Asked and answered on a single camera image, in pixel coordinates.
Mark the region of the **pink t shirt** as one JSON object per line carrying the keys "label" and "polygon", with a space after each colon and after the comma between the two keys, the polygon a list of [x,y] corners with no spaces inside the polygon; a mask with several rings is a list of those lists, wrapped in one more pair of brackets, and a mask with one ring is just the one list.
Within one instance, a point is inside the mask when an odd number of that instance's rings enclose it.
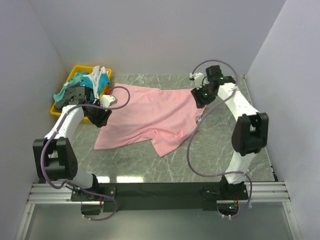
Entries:
{"label": "pink t shirt", "polygon": [[162,90],[117,83],[118,99],[107,125],[100,128],[95,150],[110,150],[150,140],[163,157],[190,137],[204,109],[190,89]]}

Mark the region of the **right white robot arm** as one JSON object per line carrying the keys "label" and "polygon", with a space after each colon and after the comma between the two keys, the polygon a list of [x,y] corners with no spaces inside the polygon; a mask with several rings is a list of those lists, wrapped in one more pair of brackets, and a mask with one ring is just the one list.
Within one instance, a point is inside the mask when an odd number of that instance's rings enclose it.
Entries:
{"label": "right white robot arm", "polygon": [[244,173],[262,148],[267,145],[269,116],[259,112],[244,97],[232,76],[224,76],[219,65],[208,67],[206,74],[190,73],[195,88],[191,94],[196,107],[202,109],[219,97],[230,112],[236,124],[231,136],[233,155],[224,176],[226,183],[219,187],[222,198],[230,200],[237,194],[237,187],[244,181]]}

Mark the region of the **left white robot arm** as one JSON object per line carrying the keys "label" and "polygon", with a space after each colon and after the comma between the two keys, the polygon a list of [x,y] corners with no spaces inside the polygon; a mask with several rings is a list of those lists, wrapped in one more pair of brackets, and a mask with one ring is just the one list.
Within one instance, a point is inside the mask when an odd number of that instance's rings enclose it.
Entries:
{"label": "left white robot arm", "polygon": [[96,99],[88,87],[78,86],[62,103],[57,103],[61,114],[56,124],[32,145],[38,177],[55,189],[62,188],[54,184],[59,180],[63,185],[82,188],[82,195],[88,201],[96,200],[100,195],[97,177],[79,168],[71,140],[83,118],[88,118],[98,128],[106,126],[112,113],[109,108],[117,101],[112,94]]}

